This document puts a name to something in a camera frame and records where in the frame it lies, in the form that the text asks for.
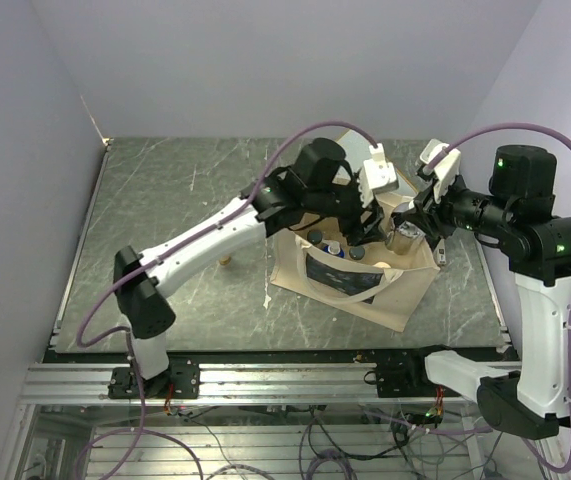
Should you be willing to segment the orange blue spray bottle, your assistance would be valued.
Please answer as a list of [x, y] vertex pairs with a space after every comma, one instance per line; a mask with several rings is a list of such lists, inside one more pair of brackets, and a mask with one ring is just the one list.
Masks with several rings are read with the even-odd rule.
[[344, 257], [343, 248], [341, 247], [341, 244], [337, 241], [326, 242], [323, 247], [323, 251], [333, 256], [337, 256], [340, 258]]

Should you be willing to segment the cream cylindrical bottle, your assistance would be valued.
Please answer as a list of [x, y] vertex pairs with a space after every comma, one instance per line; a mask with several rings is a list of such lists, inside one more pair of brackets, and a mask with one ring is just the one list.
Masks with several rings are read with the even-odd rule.
[[391, 268], [392, 268], [389, 263], [387, 263], [387, 262], [382, 262], [382, 261], [376, 262], [376, 263], [373, 264], [372, 266], [375, 267], [375, 268], [379, 268], [379, 269], [391, 269]]

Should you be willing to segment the clear bottle with dark cap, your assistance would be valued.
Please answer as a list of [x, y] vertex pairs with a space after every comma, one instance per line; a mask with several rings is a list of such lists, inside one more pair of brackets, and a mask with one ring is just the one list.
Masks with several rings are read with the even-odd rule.
[[324, 234], [319, 229], [310, 229], [306, 233], [306, 240], [313, 246], [322, 248], [325, 245]]

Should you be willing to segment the cream canvas tote bag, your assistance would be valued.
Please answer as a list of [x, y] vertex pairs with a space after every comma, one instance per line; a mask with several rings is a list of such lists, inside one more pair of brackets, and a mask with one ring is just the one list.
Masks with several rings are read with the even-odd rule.
[[[325, 243], [337, 241], [344, 257], [330, 255], [306, 240], [319, 229]], [[350, 247], [339, 231], [338, 220], [307, 213], [293, 229], [273, 236], [275, 265], [270, 282], [396, 332], [405, 330], [411, 315], [440, 272], [432, 251], [422, 239], [406, 255], [389, 251], [385, 243], [363, 245], [361, 261], [349, 258]], [[391, 269], [372, 265], [387, 262]]]

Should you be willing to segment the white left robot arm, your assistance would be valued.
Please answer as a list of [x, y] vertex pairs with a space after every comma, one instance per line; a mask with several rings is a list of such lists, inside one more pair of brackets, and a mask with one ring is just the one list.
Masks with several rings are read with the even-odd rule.
[[353, 170], [335, 141], [316, 138], [296, 160], [275, 167], [212, 217], [167, 241], [137, 252], [121, 249], [114, 260], [115, 296], [129, 323], [133, 384], [147, 397], [168, 387], [166, 332], [176, 315], [168, 299], [219, 258], [298, 225], [307, 214], [334, 218], [350, 246], [382, 239], [383, 209], [377, 193], [397, 186], [394, 167], [379, 143]]

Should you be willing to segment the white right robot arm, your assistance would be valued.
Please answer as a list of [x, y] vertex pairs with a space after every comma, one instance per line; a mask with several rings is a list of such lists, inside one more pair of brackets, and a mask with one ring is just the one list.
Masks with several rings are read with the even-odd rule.
[[521, 367], [506, 372], [452, 350], [409, 367], [407, 387], [430, 394], [439, 385], [474, 401], [494, 429], [529, 440], [571, 427], [571, 217], [553, 214], [557, 160], [547, 150], [504, 145], [496, 150], [486, 194], [470, 190], [460, 174], [461, 153], [434, 140], [421, 153], [427, 189], [398, 215], [430, 245], [466, 230], [503, 253], [521, 308]]

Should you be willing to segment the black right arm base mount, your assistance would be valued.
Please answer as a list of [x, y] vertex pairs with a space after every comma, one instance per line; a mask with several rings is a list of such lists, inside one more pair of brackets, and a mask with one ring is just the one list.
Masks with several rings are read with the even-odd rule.
[[363, 376], [366, 385], [374, 386], [379, 398], [429, 397], [436, 395], [436, 385], [428, 379], [426, 358], [441, 351], [462, 356], [469, 348], [430, 346], [411, 349], [357, 350], [355, 361], [373, 363]]

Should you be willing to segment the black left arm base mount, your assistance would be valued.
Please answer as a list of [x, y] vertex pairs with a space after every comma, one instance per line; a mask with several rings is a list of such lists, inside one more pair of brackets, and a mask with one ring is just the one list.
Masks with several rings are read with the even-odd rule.
[[[171, 358], [168, 368], [156, 377], [142, 380], [146, 399], [196, 399], [200, 388], [199, 366], [188, 358]], [[118, 367], [108, 385], [109, 399], [132, 400], [140, 397], [134, 368]]]

